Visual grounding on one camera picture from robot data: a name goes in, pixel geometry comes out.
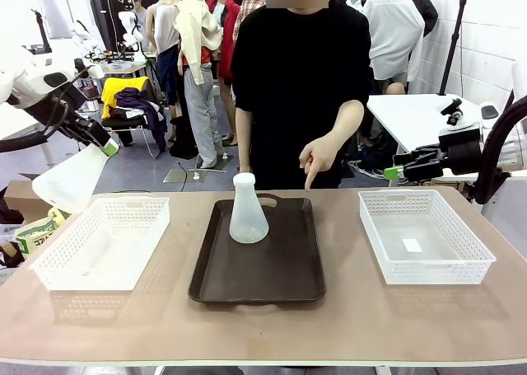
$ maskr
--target white tank top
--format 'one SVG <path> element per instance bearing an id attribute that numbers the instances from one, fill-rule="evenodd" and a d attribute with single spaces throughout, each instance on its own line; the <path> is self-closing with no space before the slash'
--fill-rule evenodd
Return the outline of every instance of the white tank top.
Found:
<path id="1" fill-rule="evenodd" d="M 180 33 L 174 28 L 174 6 L 161 4 L 157 7 L 154 38 L 160 54 L 180 42 Z"/>

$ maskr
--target brown serving tray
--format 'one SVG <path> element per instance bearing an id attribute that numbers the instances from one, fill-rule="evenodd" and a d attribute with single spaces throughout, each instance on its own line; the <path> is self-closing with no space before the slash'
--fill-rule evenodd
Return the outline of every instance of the brown serving tray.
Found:
<path id="1" fill-rule="evenodd" d="M 326 292 L 311 201 L 276 200 L 263 206 L 269 234 L 254 244 L 231 238 L 234 200 L 214 204 L 189 296 L 197 302 L 279 304 L 312 302 Z"/>

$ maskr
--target erlenmeyer flask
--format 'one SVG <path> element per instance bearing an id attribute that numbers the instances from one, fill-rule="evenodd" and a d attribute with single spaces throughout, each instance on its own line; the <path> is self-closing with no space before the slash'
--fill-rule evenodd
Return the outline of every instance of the erlenmeyer flask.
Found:
<path id="1" fill-rule="evenodd" d="M 269 224 L 254 192 L 254 175 L 240 173 L 234 176 L 233 181 L 236 196 L 229 233 L 239 243 L 261 241 L 269 232 Z"/>

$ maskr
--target tray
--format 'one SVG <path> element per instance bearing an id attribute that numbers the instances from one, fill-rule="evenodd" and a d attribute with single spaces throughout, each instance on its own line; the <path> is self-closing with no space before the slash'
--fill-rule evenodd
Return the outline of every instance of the tray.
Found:
<path id="1" fill-rule="evenodd" d="M 316 301 L 325 295 L 324 272 L 311 202 L 282 199 L 264 205 L 269 234 L 245 245 L 229 234 L 234 200 L 214 204 L 189 296 L 197 302 L 279 304 Z"/>
<path id="2" fill-rule="evenodd" d="M 170 223 L 169 201 L 97 199 L 30 268 L 52 291 L 134 290 Z"/>
<path id="3" fill-rule="evenodd" d="M 387 284 L 480 284 L 496 258 L 436 190 L 359 192 Z"/>

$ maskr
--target gray floor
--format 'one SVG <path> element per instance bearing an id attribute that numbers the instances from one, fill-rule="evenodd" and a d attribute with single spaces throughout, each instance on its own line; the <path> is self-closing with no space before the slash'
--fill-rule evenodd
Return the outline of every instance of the gray floor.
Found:
<path id="1" fill-rule="evenodd" d="M 228 125 L 223 104 L 217 99 L 220 126 L 224 134 Z M 149 138 L 155 147 L 152 137 Z M 78 151 L 77 142 L 69 140 L 60 134 L 54 135 L 50 140 L 50 147 L 54 160 L 59 163 Z M 238 157 L 236 148 L 228 148 L 227 152 L 235 156 L 227 165 L 227 173 L 209 173 L 202 184 L 189 182 L 184 191 L 219 191 L 233 190 L 232 177 L 237 172 Z M 120 191 L 180 191 L 182 184 L 164 184 L 163 179 L 172 168 L 177 168 L 178 162 L 185 169 L 194 167 L 195 160 L 186 161 L 171 157 L 168 153 L 161 155 L 158 160 L 150 157 L 141 134 L 134 134 L 134 145 L 130 148 L 121 148 L 119 153 L 109 159 L 108 164 L 96 187 L 96 193 Z M 42 173 L 47 170 L 44 155 L 40 148 L 29 148 L 18 152 L 0 154 L 0 189 L 10 180 L 24 180 L 19 173 Z M 352 179 L 344 179 L 341 188 L 387 186 L 381 180 L 371 179 L 363 175 L 356 175 Z M 373 368 L 243 368 L 245 375 L 375 375 Z M 143 375 L 153 375 L 155 368 L 143 368 Z M 189 372 L 188 368 L 169 368 L 166 372 L 170 375 L 212 375 L 210 372 L 196 370 Z M 84 368 L 84 367 L 41 367 L 0 363 L 0 375 L 124 375 L 122 368 Z M 440 375 L 525 375 L 526 366 L 507 366 L 493 368 L 440 368 Z M 437 375 L 431 368 L 418 368 L 414 375 Z"/>

